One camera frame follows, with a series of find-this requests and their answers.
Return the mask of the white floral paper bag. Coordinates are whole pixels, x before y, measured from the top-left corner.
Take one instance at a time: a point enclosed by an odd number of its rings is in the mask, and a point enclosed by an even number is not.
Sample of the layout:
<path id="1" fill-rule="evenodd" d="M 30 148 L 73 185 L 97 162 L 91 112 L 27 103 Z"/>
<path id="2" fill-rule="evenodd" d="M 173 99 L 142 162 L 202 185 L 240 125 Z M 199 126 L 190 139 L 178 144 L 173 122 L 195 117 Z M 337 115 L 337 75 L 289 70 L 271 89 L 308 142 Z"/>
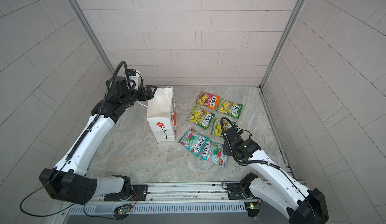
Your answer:
<path id="1" fill-rule="evenodd" d="M 147 121 L 158 142 L 174 142 L 177 135 L 177 113 L 173 88 L 158 88 L 148 100 Z"/>

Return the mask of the green Fox's candy packet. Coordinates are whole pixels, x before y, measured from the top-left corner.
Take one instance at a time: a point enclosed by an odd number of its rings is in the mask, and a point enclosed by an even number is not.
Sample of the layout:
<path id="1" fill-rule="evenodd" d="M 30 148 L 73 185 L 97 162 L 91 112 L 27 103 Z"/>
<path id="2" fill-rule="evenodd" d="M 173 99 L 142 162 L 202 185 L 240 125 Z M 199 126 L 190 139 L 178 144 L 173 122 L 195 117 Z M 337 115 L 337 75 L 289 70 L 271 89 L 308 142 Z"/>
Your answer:
<path id="1" fill-rule="evenodd" d="M 222 114 L 226 114 L 232 118 L 239 119 L 242 113 L 242 109 L 242 104 L 222 99 L 219 103 L 217 111 Z"/>

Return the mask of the teal Fox's candy packet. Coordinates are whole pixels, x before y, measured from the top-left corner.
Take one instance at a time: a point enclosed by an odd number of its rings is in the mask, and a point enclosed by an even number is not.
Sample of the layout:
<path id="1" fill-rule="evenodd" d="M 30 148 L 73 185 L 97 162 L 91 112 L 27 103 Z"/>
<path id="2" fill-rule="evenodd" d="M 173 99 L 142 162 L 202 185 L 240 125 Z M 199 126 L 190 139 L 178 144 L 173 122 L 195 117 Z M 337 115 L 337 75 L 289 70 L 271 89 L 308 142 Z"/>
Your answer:
<path id="1" fill-rule="evenodd" d="M 207 141 L 207 137 L 199 134 L 195 129 L 190 128 L 179 140 L 179 143 L 194 156 L 198 157 Z"/>

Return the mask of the orange Fox's candy packet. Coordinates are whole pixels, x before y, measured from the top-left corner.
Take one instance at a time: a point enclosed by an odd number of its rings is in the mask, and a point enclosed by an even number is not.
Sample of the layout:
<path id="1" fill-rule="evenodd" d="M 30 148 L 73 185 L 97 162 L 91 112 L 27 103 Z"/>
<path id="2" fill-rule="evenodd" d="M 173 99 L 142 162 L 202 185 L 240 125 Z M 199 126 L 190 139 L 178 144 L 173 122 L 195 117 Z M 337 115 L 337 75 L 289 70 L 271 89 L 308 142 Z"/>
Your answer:
<path id="1" fill-rule="evenodd" d="M 218 95 L 201 91 L 196 100 L 196 104 L 216 110 L 220 100 L 221 97 Z"/>

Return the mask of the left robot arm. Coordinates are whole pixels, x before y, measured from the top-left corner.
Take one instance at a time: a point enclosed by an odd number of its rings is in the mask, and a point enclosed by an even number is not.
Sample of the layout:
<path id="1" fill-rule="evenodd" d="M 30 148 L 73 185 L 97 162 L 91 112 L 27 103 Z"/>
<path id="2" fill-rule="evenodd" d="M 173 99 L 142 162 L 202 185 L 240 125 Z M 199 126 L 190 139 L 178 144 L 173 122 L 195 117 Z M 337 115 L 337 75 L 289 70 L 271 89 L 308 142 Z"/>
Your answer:
<path id="1" fill-rule="evenodd" d="M 128 200 L 133 195 L 129 177 L 88 178 L 86 172 L 103 138 L 125 110 L 137 101 L 154 98 L 157 87 L 134 87 L 124 77 L 106 82 L 105 97 L 93 109 L 87 126 L 71 149 L 52 169 L 44 169 L 39 180 L 52 199 L 84 205 L 96 196 Z"/>

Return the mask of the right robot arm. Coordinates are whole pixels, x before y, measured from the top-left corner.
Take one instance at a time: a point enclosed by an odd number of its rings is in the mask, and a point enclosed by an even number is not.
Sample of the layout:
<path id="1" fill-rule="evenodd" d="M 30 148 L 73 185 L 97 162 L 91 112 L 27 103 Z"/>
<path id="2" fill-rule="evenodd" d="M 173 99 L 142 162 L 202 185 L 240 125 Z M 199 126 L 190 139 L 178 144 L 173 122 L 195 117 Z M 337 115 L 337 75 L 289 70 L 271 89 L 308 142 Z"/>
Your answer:
<path id="1" fill-rule="evenodd" d="M 255 169 L 270 183 L 267 185 L 255 177 L 247 182 L 249 193 L 274 207 L 290 224 L 327 223 L 329 214 L 324 194 L 300 184 L 276 165 L 251 138 L 243 140 L 241 133 L 231 127 L 223 134 L 231 156 L 236 163 Z"/>

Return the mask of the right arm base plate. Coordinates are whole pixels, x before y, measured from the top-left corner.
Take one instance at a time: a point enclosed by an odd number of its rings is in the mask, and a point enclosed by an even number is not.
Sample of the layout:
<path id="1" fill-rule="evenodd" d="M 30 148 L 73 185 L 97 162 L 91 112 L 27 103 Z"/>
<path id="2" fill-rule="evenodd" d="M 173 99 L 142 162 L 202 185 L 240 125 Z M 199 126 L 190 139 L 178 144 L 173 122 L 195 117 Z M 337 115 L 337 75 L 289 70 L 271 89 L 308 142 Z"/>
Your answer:
<path id="1" fill-rule="evenodd" d="M 223 182 L 221 187 L 227 191 L 229 200 L 253 200 L 261 201 L 260 198 L 253 196 L 247 191 L 247 188 L 241 183 L 226 183 Z"/>

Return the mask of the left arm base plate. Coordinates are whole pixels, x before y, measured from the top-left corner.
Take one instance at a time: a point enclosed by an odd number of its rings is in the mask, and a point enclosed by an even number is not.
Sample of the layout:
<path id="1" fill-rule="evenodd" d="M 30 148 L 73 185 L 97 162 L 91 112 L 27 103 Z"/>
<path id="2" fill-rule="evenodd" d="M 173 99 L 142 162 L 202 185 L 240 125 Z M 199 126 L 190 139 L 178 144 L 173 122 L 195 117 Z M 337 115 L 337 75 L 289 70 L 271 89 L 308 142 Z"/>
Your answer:
<path id="1" fill-rule="evenodd" d="M 116 193 L 107 194 L 104 196 L 104 201 L 145 201 L 148 193 L 149 185 L 135 184 L 131 186 L 130 194 Z"/>

